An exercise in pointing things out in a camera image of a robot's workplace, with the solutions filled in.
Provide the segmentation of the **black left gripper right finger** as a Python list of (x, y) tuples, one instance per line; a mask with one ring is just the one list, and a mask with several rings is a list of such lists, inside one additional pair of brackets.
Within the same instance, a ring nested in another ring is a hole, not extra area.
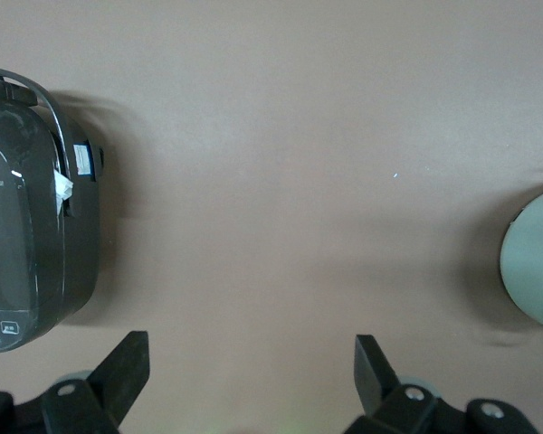
[(343, 434), (538, 434), (505, 401), (480, 398), (458, 410), (429, 388), (401, 382), (372, 335), (357, 335), (354, 381), (364, 414)]

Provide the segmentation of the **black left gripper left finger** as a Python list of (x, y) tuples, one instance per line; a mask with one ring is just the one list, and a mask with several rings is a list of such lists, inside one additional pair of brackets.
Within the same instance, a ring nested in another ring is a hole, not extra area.
[(21, 404), (0, 391), (0, 434), (121, 434), (149, 376), (148, 332), (131, 331), (84, 378), (68, 377)]

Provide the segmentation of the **grey-green cooking pot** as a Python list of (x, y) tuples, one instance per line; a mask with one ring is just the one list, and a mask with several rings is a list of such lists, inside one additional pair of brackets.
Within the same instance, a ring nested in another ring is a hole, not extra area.
[(543, 325), (543, 194), (511, 221), (501, 244), (500, 275), (513, 303)]

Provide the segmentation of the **dark grey rice cooker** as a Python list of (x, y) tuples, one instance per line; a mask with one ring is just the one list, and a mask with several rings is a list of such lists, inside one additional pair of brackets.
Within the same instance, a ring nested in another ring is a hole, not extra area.
[[(73, 145), (90, 145), (78, 176)], [(91, 298), (100, 263), (103, 150), (38, 83), (0, 69), (0, 353), (46, 334)], [(56, 170), (73, 182), (55, 194)]]

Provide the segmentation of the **white crumpled paper tag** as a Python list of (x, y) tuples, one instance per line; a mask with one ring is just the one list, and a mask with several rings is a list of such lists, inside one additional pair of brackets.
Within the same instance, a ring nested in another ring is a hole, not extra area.
[(57, 199), (61, 201), (70, 199), (73, 194), (73, 182), (56, 170), (53, 171), (53, 175)]

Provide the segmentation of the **white blue label sticker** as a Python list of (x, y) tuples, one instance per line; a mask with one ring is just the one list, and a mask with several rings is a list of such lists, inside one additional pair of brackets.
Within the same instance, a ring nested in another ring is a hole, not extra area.
[(91, 147), (88, 143), (73, 145), (78, 176), (93, 176)]

